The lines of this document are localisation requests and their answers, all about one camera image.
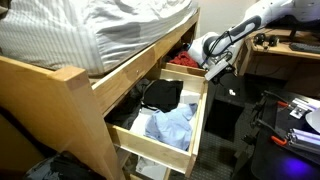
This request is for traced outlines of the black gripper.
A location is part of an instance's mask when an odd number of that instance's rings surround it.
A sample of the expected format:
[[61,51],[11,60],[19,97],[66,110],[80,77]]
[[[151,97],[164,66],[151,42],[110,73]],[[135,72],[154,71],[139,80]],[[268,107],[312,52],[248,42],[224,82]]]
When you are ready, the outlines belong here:
[[231,65],[228,65],[221,72],[219,72],[215,77],[213,77],[213,84],[214,85],[221,84],[220,79],[226,74],[234,73],[234,71],[235,71],[235,68]]

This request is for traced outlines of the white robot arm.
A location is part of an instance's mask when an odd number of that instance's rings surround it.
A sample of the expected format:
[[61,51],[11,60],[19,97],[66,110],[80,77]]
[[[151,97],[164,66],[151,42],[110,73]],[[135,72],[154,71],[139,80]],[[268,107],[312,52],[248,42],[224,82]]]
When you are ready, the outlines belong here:
[[221,35],[208,32],[194,39],[188,54],[207,71],[205,79],[214,80],[230,65],[229,60],[233,57],[230,46],[285,16],[291,16],[299,23],[318,21],[320,0],[259,0],[246,10],[239,24]]

